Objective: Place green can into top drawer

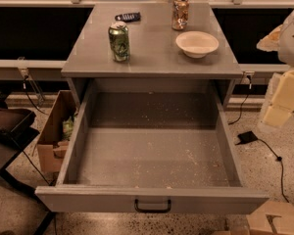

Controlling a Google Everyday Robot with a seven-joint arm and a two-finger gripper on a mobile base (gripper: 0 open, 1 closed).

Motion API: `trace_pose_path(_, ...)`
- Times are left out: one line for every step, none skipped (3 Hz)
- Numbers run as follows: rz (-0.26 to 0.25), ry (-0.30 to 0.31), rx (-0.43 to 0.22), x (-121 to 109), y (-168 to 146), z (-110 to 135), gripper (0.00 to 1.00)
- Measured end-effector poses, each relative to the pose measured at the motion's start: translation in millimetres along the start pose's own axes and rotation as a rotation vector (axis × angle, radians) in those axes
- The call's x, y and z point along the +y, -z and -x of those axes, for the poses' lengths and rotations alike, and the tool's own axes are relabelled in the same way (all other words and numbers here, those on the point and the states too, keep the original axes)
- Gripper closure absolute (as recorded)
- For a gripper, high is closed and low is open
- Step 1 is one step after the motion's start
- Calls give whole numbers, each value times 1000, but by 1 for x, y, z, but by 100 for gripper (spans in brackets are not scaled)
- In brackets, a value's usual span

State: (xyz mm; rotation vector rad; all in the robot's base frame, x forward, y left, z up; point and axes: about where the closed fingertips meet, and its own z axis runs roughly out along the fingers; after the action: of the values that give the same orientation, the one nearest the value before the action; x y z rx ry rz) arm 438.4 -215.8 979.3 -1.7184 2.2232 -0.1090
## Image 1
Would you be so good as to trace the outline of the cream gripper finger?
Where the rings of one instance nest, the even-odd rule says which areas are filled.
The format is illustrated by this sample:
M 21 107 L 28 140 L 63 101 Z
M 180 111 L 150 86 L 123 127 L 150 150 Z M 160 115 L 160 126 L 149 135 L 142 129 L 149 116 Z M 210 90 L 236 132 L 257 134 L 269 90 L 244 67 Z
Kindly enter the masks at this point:
M 294 69 L 275 73 L 270 82 L 262 110 L 262 124 L 281 127 L 294 113 Z

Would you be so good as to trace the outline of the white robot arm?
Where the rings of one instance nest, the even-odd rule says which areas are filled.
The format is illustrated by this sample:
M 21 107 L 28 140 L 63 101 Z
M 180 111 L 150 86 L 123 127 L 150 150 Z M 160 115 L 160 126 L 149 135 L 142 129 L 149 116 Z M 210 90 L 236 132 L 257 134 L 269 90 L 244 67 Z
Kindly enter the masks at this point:
M 275 73 L 263 103 L 258 127 L 273 131 L 285 124 L 294 112 L 294 10 L 283 24 L 257 43 L 262 51 L 276 51 L 278 59 L 290 67 L 284 74 Z

